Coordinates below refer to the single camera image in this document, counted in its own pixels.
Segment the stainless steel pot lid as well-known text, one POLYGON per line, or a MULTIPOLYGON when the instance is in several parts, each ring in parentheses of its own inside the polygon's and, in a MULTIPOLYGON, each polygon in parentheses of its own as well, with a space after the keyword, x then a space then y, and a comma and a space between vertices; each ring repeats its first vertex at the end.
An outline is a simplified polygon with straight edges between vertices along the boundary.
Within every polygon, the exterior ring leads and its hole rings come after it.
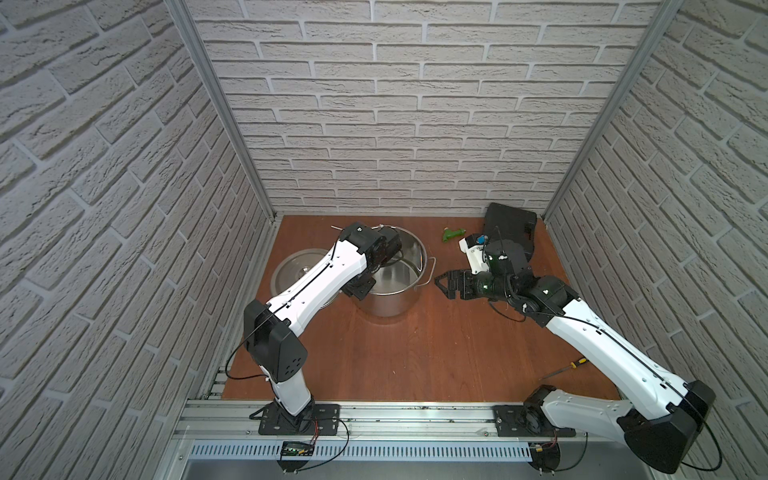
POLYGON ((323 249, 304 249, 283 259, 276 267, 270 280, 271 296, 275 297, 291 287, 320 262, 327 253, 328 251, 323 249))

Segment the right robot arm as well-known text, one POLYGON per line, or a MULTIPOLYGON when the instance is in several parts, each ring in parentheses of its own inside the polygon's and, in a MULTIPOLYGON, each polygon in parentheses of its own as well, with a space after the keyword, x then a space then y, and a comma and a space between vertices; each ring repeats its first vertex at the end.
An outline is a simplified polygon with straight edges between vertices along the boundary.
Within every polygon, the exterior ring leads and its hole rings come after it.
POLYGON ((505 302, 578 350, 624 396, 609 401, 542 385, 524 403, 536 427, 581 430, 613 440, 666 474, 683 465, 691 446, 706 430, 714 391, 702 381, 686 381, 651 360, 562 280, 465 269, 448 271, 434 282, 449 299, 505 302))

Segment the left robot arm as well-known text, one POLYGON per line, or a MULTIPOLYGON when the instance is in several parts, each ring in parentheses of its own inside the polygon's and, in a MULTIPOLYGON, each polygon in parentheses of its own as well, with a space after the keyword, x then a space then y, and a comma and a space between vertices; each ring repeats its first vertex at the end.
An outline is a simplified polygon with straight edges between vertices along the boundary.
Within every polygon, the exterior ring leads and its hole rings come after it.
POLYGON ((308 273, 265 303, 244 310, 244 348, 268 378, 275 403, 290 416, 304 415, 312 401, 302 368, 308 351, 300 341, 314 316, 342 292, 364 299, 376 283, 374 274, 401 250, 392 227, 370 228, 355 222, 308 273))

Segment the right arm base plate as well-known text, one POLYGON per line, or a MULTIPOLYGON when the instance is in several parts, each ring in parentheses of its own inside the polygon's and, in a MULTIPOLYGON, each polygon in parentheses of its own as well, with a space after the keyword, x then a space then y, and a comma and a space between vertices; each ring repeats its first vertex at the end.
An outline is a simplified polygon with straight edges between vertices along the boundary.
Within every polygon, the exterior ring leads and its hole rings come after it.
POLYGON ((494 425, 499 437, 564 437, 576 435, 572 428, 557 428, 541 409, 524 404, 495 405, 491 407, 494 425))

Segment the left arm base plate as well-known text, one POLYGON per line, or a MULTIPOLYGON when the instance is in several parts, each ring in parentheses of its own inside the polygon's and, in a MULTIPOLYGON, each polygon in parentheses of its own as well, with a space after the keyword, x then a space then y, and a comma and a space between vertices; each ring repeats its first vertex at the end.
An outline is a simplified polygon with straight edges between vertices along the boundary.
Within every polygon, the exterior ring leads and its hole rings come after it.
POLYGON ((290 415, 273 401, 249 416, 258 417, 258 433, 262 436, 335 436, 340 424, 339 404, 310 402, 298 415, 290 415))

